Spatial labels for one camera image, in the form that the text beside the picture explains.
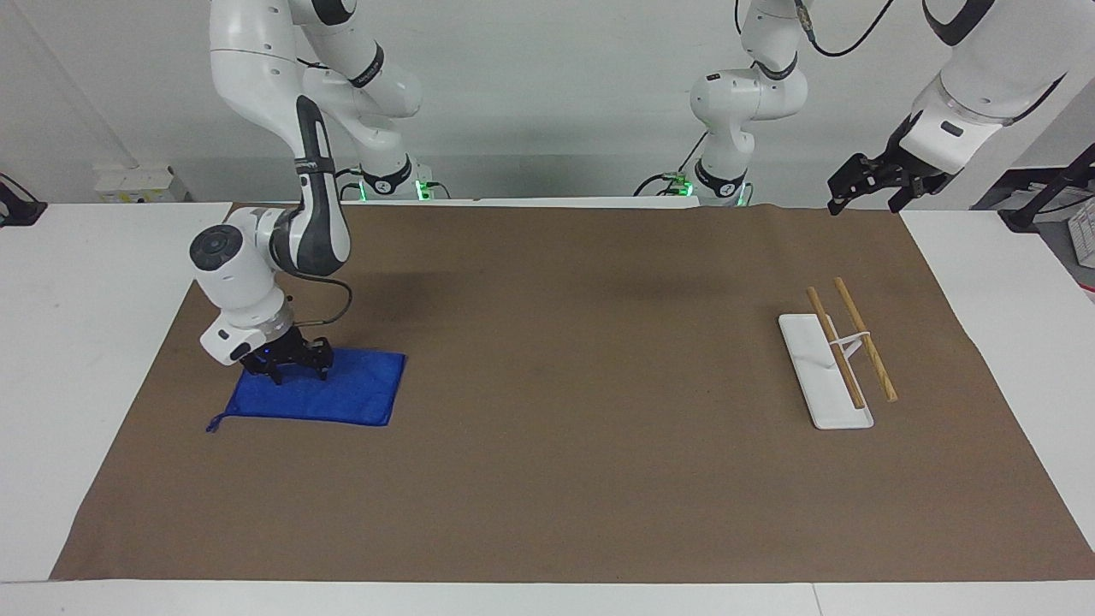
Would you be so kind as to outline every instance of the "power outlet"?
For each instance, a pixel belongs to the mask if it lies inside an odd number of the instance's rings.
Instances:
[[[100,168],[95,193],[103,202],[177,202],[194,200],[171,166]]]

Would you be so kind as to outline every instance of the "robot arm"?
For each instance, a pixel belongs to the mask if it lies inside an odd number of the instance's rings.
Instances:
[[[1095,31],[1090,0],[924,0],[950,60],[920,93],[885,151],[850,158],[829,179],[829,210],[896,187],[890,210],[936,194],[1003,127],[1031,113],[1085,54]]]
[[[250,207],[206,229],[191,245],[198,284],[220,316],[201,346],[226,365],[280,381],[279,364],[323,377],[333,355],[293,325],[274,271],[314,279],[349,257],[349,232],[334,181],[334,160],[320,105],[306,93],[293,27],[302,26],[321,60],[343,74],[354,101],[370,94],[378,113],[413,114],[420,90],[385,63],[383,50],[355,26],[355,0],[212,0],[209,38],[214,84],[237,113],[279,136],[293,154],[301,185],[296,208]]]
[[[741,45],[753,65],[707,74],[693,85],[692,112],[710,132],[689,171],[701,201],[737,198],[754,148],[745,124],[787,117],[803,108],[808,88],[796,70],[802,37],[794,0],[754,0],[741,27]]]
[[[244,232],[253,234],[260,249],[268,249],[273,266],[326,276],[349,257],[349,232],[323,116],[300,84],[292,35],[299,4],[214,0],[209,56],[217,93],[233,111],[280,137],[292,150],[300,176],[300,205],[292,210],[251,210],[256,214]]]

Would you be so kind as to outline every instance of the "white stand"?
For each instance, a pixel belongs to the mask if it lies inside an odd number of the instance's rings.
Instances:
[[[844,387],[844,380],[837,369],[837,361],[829,350],[829,341],[826,340],[817,315],[781,315],[780,329],[814,426],[818,430],[862,430],[873,427],[875,420],[871,417],[871,409],[866,405],[856,409],[852,404],[852,396]],[[851,358],[860,349],[864,334],[837,341],[845,358]],[[855,381],[855,386],[860,387],[858,381]]]

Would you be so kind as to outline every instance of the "table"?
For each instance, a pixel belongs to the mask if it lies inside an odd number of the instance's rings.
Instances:
[[[535,199],[488,206],[691,206]],[[469,204],[451,201],[450,205]],[[45,580],[189,284],[186,247],[229,204],[51,206],[0,230],[0,612],[230,614],[1088,614],[1095,581],[1000,584],[334,584]],[[994,212],[907,211],[1077,525],[1095,546],[1095,305]]]

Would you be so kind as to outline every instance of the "wall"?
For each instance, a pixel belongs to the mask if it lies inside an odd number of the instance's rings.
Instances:
[[[207,2],[0,0],[0,20],[16,1],[138,160],[171,163],[198,199],[295,198],[285,146],[214,92]],[[881,1],[818,4],[819,37],[841,47]],[[729,0],[361,5],[389,57],[425,84],[423,111],[403,123],[406,139],[456,196],[630,194],[647,175],[676,167],[702,132],[688,105],[694,79],[749,63]],[[2,27],[0,36],[0,167],[47,199],[93,200],[92,166],[110,164],[110,151],[15,38]],[[843,59],[804,46],[806,108],[753,128],[756,199],[823,205],[829,174],[851,153],[884,147],[948,54],[919,2],[896,3],[867,44]],[[918,205],[977,200],[1095,73],[1083,70],[944,195]],[[350,164],[346,138],[335,133],[334,141],[336,156]]]

